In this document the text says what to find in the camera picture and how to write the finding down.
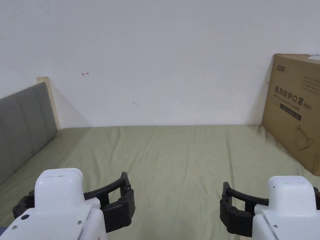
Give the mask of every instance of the white wall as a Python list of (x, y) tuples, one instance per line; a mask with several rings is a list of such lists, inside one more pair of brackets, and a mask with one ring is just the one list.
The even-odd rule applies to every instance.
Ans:
[(319, 54), (319, 9), (319, 0), (2, 1), (0, 96), (49, 76), (61, 127), (260, 123), (272, 55)]

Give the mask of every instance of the box logo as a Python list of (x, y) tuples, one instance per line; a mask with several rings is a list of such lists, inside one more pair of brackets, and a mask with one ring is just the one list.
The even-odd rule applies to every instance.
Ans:
[(281, 66), (281, 65), (278, 65), (278, 66), (277, 66), (277, 70), (280, 71), (280, 72), (284, 72), (285, 67), (284, 67), (284, 66)]

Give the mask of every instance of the mask illustration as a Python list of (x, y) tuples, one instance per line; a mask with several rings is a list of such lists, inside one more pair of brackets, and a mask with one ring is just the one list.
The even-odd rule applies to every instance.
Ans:
[(294, 131), (294, 141), (296, 148), (300, 151), (307, 149), (313, 143), (313, 139), (308, 138), (307, 134), (301, 129), (300, 125), (298, 125)]

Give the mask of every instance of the label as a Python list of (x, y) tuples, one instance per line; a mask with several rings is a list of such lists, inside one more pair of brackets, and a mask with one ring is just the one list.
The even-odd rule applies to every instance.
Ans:
[(320, 60), (320, 55), (310, 55), (309, 59)]

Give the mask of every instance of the wrinkled fabric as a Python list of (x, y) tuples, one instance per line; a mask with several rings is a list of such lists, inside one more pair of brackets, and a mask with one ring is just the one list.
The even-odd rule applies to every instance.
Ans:
[[(135, 126), (69, 128), (0, 186), (0, 226), (14, 220), (12, 207), (34, 189), (42, 171), (79, 168), (84, 192), (128, 172), (136, 212), (132, 224), (108, 234), (119, 239), (245, 239), (229, 234), (219, 219), (222, 184), (268, 197), (275, 175), (305, 170), (262, 126)], [(110, 202), (120, 197), (117, 190)], [(244, 203), (234, 205), (244, 209)]]

